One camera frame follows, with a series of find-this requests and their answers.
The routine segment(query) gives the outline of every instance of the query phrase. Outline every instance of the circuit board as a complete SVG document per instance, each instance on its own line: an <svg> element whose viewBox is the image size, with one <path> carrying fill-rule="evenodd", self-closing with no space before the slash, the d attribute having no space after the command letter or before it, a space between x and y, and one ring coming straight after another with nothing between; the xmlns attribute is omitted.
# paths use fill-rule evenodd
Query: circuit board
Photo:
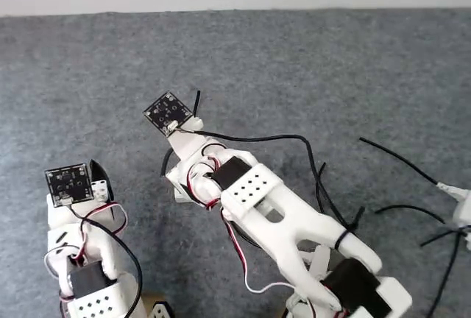
<svg viewBox="0 0 471 318"><path fill-rule="evenodd" d="M93 199L86 163L49 169L45 174L55 208Z"/></svg>
<svg viewBox="0 0 471 318"><path fill-rule="evenodd" d="M172 92L167 91L144 111L144 115L161 133L169 137L193 113Z"/></svg>

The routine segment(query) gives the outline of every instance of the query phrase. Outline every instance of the wire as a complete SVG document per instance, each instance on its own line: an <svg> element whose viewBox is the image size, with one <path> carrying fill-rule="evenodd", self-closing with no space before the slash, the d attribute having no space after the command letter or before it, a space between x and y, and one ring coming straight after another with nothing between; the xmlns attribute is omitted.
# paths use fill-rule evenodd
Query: wire
<svg viewBox="0 0 471 318"><path fill-rule="evenodd" d="M424 177L426 180L428 180L429 182L433 183L435 186L438 184L438 181L436 181L435 179L433 179L431 176L429 176L428 174L426 174L423 170L421 170L419 167L415 166L411 161L409 161L408 159L404 158L403 156L397 154L396 152L380 145L380 144L376 144L374 141L371 141L371 140L368 140L368 139L365 139L363 137L360 138L360 141L363 141L364 143L367 143L371 146L374 146L374 147L377 147L378 149L381 149L383 150L384 152L387 152L388 154L394 156L395 158L401 160L402 162L404 162L407 166L411 167L415 172L417 172L418 174L420 174L422 177Z"/></svg>
<svg viewBox="0 0 471 318"><path fill-rule="evenodd" d="M429 211L427 209L420 208L420 207L415 206L415 205L407 205L407 204L389 205L389 206L385 206L384 208L376 210L375 213L383 213L384 211L388 211L388 210L391 210L391 209L411 209L411 210L421 211L423 213L426 213L427 215L430 215L436 221L439 221L442 224L445 223L444 219L442 217L438 216L436 213L432 213L431 211Z"/></svg>
<svg viewBox="0 0 471 318"><path fill-rule="evenodd" d="M314 309L314 306L312 305L310 300L307 300L307 301L308 301L308 306L311 309L312 318L316 318L316 310Z"/></svg>
<svg viewBox="0 0 471 318"><path fill-rule="evenodd" d="M103 230L106 234L108 234L111 238L113 238L123 248L123 250L128 254L132 262L134 263L135 268L138 272L138 290L135 294L134 302L132 303L129 311L124 316L124 318L130 318L131 314L134 312L136 306L139 303L139 300L141 298L141 293L142 293L142 281L143 281L142 280L142 268L141 268L141 265L139 264L139 260L135 257L134 253L129 249L129 247L115 233L113 233L113 231L109 230L104 225L100 224L99 222L96 222L87 217L80 216L78 213L75 212L75 210L71 207L71 205L68 206L68 209L73 213L73 215L75 215L75 217L77 217L78 219L81 219L82 222L88 222L90 225Z"/></svg>
<svg viewBox="0 0 471 318"><path fill-rule="evenodd" d="M49 264L49 256L55 250L62 250L63 248L68 248L68 247L75 248L78 250L78 252L80 251L80 248L78 246L74 246L73 244L63 244L62 246L52 248L44 255L44 266L46 267L47 272L56 280L59 280L59 275L51 268L51 265Z"/></svg>
<svg viewBox="0 0 471 318"><path fill-rule="evenodd" d="M201 156L205 156L205 151L206 149L209 147L209 146L221 146L221 147L224 147L225 149L227 149L227 147L223 144L220 144L220 143L209 143L209 144L206 144L205 147L203 147L201 149Z"/></svg>
<svg viewBox="0 0 471 318"><path fill-rule="evenodd" d="M160 176L163 177L167 173L167 166L169 164L169 159L171 154L174 153L174 150L172 148L168 149L165 155L163 156L162 160L162 166L160 167Z"/></svg>
<svg viewBox="0 0 471 318"><path fill-rule="evenodd" d="M261 247L255 242L253 239L251 239L235 222L231 222L233 229L237 234L242 237L245 242L250 243L253 247L261 249Z"/></svg>
<svg viewBox="0 0 471 318"><path fill-rule="evenodd" d="M323 162L322 165L321 165L321 168L319 169L319 178L322 177L322 173L326 167L326 163ZM316 199L317 199L317 205L319 206L319 211L321 213L325 213L325 210L324 210L324 205L322 204L321 202L321 199L320 199L320 194L319 194L319 183L316 182Z"/></svg>
<svg viewBox="0 0 471 318"><path fill-rule="evenodd" d="M213 138L220 138L228 141L240 141L240 142L246 142L246 143L257 143L261 141L273 141L273 140L282 140L282 139L297 139L300 140L304 143L306 146L306 151L308 152L308 158L309 158L309 164L311 166L311 171L314 176L315 181L319 184L319 189L322 193L322 196L328 201L330 208L332 209L332 212L338 219L338 221L344 226L347 226L347 222L345 221L344 217L340 213L339 209L335 206L333 203L332 199L330 198L329 194L327 193L327 190L325 189L324 185L322 184L321 178L319 176L319 173L317 172L316 168L316 163L314 160L314 155L312 151L311 144L309 143L308 139L305 137L298 135L298 134L282 134L282 135L272 135L272 136L265 136L265 137L260 137L260 138L239 138L235 136L229 136L229 135L223 135L219 133L214 133L214 132L205 132L202 130L181 130L180 131L184 133L193 133L197 135L203 135L203 136L210 136Z"/></svg>
<svg viewBox="0 0 471 318"><path fill-rule="evenodd" d="M459 242L461 239L462 233L457 233L455 237L455 243L453 245L453 251L451 252L451 258L450 258L450 263L448 263L447 269L445 270L445 273L442 278L442 282L440 283L439 290L435 296L435 300L433 300L432 306L430 307L426 318L431 318L433 316L433 313L436 310L436 307L440 303L440 300L442 299L442 294L443 291L445 290L445 286L448 282L448 278L450 277L451 269L453 268L453 265L455 264L456 256L458 255L458 250L459 250Z"/></svg>
<svg viewBox="0 0 471 318"><path fill-rule="evenodd" d="M88 218L92 215L95 215L97 213L101 213L102 211L108 210L108 209L113 208L115 206L119 207L121 209L121 211L123 212L123 214L124 214L123 224L120 227L118 227L116 230L113 231L113 233L115 235L118 235L119 233L121 233L126 228L127 223L128 223L127 213L126 213L125 209L122 207L121 204L118 204L117 202L109 202L107 204L99 206L98 208L93 209L92 211L87 213L84 217ZM85 254L85 245L86 245L86 242L87 242L87 235L86 235L85 231L83 230L83 224L84 224L83 221L80 222L80 233L82 234L82 246L80 247L80 251L78 252L78 254L75 255L74 257L72 257L76 261L79 260Z"/></svg>
<svg viewBox="0 0 471 318"><path fill-rule="evenodd" d="M236 238L236 235L234 234L234 230L232 226L224 218L224 215L222 214L222 210L223 209L221 208L221 218L222 218L222 221L224 222L224 225L226 226L227 232L229 233L229 237L234 245L235 251L237 252L238 257L241 260L242 269L244 270L244 283L245 283L245 287L247 287L247 290L249 290L253 294L263 294L265 291L269 290L270 288L274 286L286 286L286 287L289 287L290 289L295 290L296 288L293 285L291 285L290 283L284 283L284 282L269 283L268 285L264 286L262 289L259 289L259 290L253 289L249 286L249 283L247 282L248 267L247 267L247 260L245 258L245 254L242 251L242 248L237 241L237 238Z"/></svg>
<svg viewBox="0 0 471 318"><path fill-rule="evenodd" d="M426 245L428 245L428 244L430 244L430 243L432 243L432 242L435 242L436 240L442 239L443 237L448 236L448 235L450 235L450 234L452 234L452 233L460 233L461 235L466 235L466 233L464 232L464 230L469 229L469 228L471 228L470 225L462 226L462 227L460 227L460 228L458 228L458 229L456 229L456 230L453 230L453 229L452 229L452 230L446 230L445 232L440 233L440 234L438 234L438 235L435 235L434 237L428 239L427 241L422 242L422 243L420 244L420 246L421 246L421 247L425 247Z"/></svg>
<svg viewBox="0 0 471 318"><path fill-rule="evenodd" d="M62 305L62 301L59 302L59 312L60 312L60 318L65 318L65 312L64 312L64 307Z"/></svg>
<svg viewBox="0 0 471 318"><path fill-rule="evenodd" d="M201 91L198 90L196 92L196 98L194 100L194 105L193 105L193 116L196 117L196 113L198 112L198 107L199 107L199 98L201 96Z"/></svg>

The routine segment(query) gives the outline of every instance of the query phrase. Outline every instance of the black wire bundle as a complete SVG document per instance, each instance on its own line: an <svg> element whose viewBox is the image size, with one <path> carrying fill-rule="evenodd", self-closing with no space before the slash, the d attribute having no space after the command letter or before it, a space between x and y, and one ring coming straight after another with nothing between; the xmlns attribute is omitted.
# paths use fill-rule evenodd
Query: black wire bundle
<svg viewBox="0 0 471 318"><path fill-rule="evenodd" d="M113 238L121 248L128 254L128 256L131 258L132 262L135 265L135 268L138 272L138 290L135 294L134 301L132 302L132 305L129 309L129 311L126 313L124 318L130 318L132 313L134 312L136 306L139 304L139 300L141 298L141 293L142 293L142 269L141 265L139 264L139 260L135 257L134 253L129 249L129 247L117 236L115 235L111 230L109 230L106 226L100 224L99 222L96 222L92 219L89 219L87 217L80 216L73 208L71 205L68 206L68 209L77 217L78 219L81 219L83 222L88 222L90 225L95 226L101 230L103 230L106 234L108 234L111 238Z"/></svg>
<svg viewBox="0 0 471 318"><path fill-rule="evenodd" d="M396 152L394 152L394 151L392 151L392 150L390 150L390 149L388 149L388 148L386 148L386 147L384 147L380 144L377 144L374 141L371 141L371 140L368 140L368 139L365 139L365 138L360 138L360 141L363 141L364 143L367 143L369 145L377 147L378 149L383 150L384 152L387 152L388 154L394 156L398 160L401 160L406 165L411 167L414 171L416 171L418 174L420 174L422 177L424 177L430 183L434 184L435 186L438 184L438 181L436 181L430 175L426 174L423 170L421 170L419 167L414 165L411 161L409 161L408 159L404 158L403 156L397 154ZM433 212L431 212L427 209L424 209L424 208L421 208L421 207L418 207L418 206L415 206L415 205L407 205L407 204L390 205L390 206L386 206L384 208L376 210L375 213L383 213L384 211L389 211L391 209L400 209L400 208L420 211L422 213L426 213L427 215L431 216L436 221L438 221L442 224L445 223L444 219L442 217L440 217L439 215L437 215L437 214L435 214L435 213L433 213ZM433 243L438 239L442 239L445 236L448 236L452 233L456 234L455 241L454 241L454 244L453 244L453 251L451 252L450 262L448 263L448 266L445 270L445 273L443 274L443 278L442 278L442 281L440 282L438 292L436 293L436 296L435 296L435 299L433 300L432 306L428 310L426 318L431 318L433 316L433 313L435 312L436 307L440 303L440 300L441 300L442 295L443 295L443 291L445 290L445 286L448 282L448 278L450 277L451 270L452 270L453 265L455 263L456 256L458 255L460 239L461 239L461 237L466 235L465 230L467 230L469 228L471 228L471 226L463 226L463 227L460 227L457 230L446 230L445 232L440 233L440 234L438 234L438 235L436 235L436 236L434 236L434 237L432 237L432 238L428 239L427 241L424 241L420 244L421 247L424 247L424 246L426 246L430 243Z"/></svg>

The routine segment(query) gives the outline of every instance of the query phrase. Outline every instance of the carpet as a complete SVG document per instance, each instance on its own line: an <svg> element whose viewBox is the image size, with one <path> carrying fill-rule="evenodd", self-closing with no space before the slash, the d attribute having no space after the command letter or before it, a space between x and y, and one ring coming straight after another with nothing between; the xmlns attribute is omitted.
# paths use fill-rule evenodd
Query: carpet
<svg viewBox="0 0 471 318"><path fill-rule="evenodd" d="M238 136L299 133L311 141L325 186L357 234L414 298L423 317L453 248L413 211L450 220L456 202L364 136L440 181L471 187L471 10L317 10L146 13L0 18L0 316L58 317L57 283L43 267L43 171L99 161L130 216L124 234L144 291L177 317L277 317L288 289L244 287L218 211L172 200L159 177L169 147L142 111L167 90L192 106L202 90L205 129ZM316 207L297 141L228 143L248 149ZM249 282L282 277L242 244ZM471 309L470 254L462 241L435 317Z"/></svg>

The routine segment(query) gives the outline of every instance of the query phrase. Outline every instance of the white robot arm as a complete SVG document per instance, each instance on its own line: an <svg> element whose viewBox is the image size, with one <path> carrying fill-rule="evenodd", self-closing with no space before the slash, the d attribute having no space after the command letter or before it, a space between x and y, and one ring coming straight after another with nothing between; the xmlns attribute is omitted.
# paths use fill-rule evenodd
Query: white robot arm
<svg viewBox="0 0 471 318"><path fill-rule="evenodd" d="M94 161L92 165L92 173L93 169L102 170ZM124 209L111 202L107 177L91 182L83 163L48 170L46 179L50 194L44 263L59 282L62 318L147 318L138 291L141 284L119 265L116 240L107 233L116 236L127 224ZM123 214L119 219L114 211L118 208ZM84 217L107 232L82 220ZM158 303L150 317L171 315Z"/></svg>
<svg viewBox="0 0 471 318"><path fill-rule="evenodd" d="M347 309L355 318L398 318L406 312L411 296L394 278L376 278L381 260L373 250L335 219L315 211L252 154L228 149L207 136L210 133L198 132L202 121L172 93L160 97L144 115L180 159L166 175L175 187L175 199L208 210L222 204L222 217L236 248L230 222L272 257L289 282L285 284L295 289L287 302L288 314L332 318ZM326 262L326 252L319 248L308 270L306 254L297 249L302 240L335 247L348 259L329 274L326 267L319 271L318 262ZM238 254L244 262L243 253L238 250ZM247 284L247 265L244 268Z"/></svg>

